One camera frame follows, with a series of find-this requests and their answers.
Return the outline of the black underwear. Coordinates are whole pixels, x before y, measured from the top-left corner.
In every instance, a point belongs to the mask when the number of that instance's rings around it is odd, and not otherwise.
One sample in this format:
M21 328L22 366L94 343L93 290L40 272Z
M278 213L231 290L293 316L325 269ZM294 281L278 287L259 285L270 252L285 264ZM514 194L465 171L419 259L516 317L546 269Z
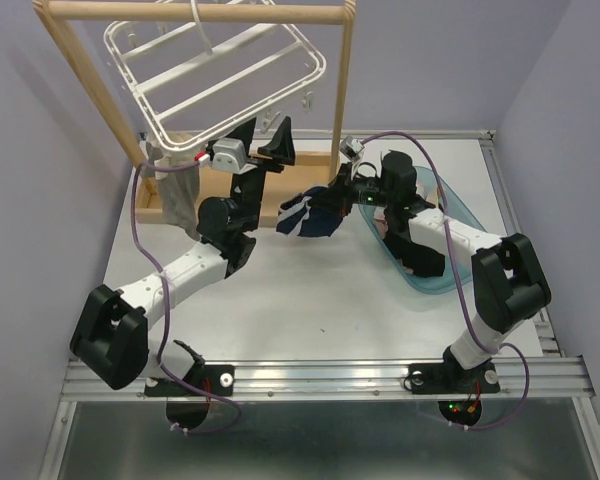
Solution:
M421 278L441 277L444 274L444 255L412 242L408 229L400 234L389 224L388 227L386 236L382 238L384 245L407 273Z

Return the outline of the navy underwear white trim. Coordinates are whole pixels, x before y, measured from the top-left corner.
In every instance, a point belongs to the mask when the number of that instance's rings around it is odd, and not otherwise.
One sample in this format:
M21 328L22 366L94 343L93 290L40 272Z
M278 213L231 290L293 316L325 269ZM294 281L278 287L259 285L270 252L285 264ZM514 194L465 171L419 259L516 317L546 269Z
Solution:
M278 208L275 230L286 236L302 238L330 237L342 224L343 217L310 201L328 188L316 185L281 203Z

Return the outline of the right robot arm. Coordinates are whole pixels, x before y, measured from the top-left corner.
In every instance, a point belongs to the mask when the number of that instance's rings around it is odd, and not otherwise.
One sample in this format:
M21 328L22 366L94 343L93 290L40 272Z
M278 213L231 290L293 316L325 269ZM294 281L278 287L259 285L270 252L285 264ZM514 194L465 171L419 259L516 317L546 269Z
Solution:
M551 291L528 237L500 237L453 219L446 205L419 195L416 182L411 157L390 151L373 177L359 175L350 163L342 165L309 204L340 216L355 204L381 207L390 232L442 256L452 268L470 270L476 313L450 346L452 359L440 366L443 384L462 390L475 380L476 367L498 352L520 322L550 303Z

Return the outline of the light pink underwear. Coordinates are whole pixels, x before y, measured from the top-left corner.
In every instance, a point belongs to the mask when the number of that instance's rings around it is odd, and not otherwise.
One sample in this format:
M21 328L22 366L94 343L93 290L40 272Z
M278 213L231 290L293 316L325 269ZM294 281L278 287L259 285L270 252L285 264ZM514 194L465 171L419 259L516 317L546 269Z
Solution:
M389 230L383 209L376 209L373 214L373 225L381 238L384 238Z

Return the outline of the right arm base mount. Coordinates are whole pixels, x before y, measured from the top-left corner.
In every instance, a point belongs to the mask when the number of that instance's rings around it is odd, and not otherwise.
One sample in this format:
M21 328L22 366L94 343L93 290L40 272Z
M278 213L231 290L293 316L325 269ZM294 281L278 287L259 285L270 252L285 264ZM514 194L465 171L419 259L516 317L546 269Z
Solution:
M486 362L464 370L452 362L420 362L408 366L403 387L415 395L468 395L480 389L482 394L501 391L495 366Z

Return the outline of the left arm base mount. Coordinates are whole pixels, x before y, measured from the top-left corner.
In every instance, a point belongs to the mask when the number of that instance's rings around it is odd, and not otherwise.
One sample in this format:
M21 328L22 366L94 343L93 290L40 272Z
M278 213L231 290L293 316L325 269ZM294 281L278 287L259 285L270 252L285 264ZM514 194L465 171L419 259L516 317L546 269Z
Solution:
M201 354L180 340L170 341L167 344L163 360L167 368L181 382L217 396L233 395L236 370L233 364L209 363ZM153 373L157 373L158 377L145 379L145 396L149 398L201 397L201 394L171 379L162 369L157 368Z

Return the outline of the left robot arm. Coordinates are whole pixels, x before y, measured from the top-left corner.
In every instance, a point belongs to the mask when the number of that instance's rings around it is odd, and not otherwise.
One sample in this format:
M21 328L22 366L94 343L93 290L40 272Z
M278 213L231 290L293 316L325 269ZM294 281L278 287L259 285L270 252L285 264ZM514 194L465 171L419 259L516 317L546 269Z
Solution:
M171 323L179 302L240 270L256 241L266 176L296 160L292 121L285 117L272 139L251 156L255 123L249 120L227 136L210 141L192 161L178 166L151 165L156 173L175 174L210 167L231 175L228 196L210 196L197 213L199 239L182 256L154 273L118 289L92 290L70 341L71 352L111 389L130 385L154 371L179 393L195 392L202 382L202 357L181 341L151 342L156 322Z

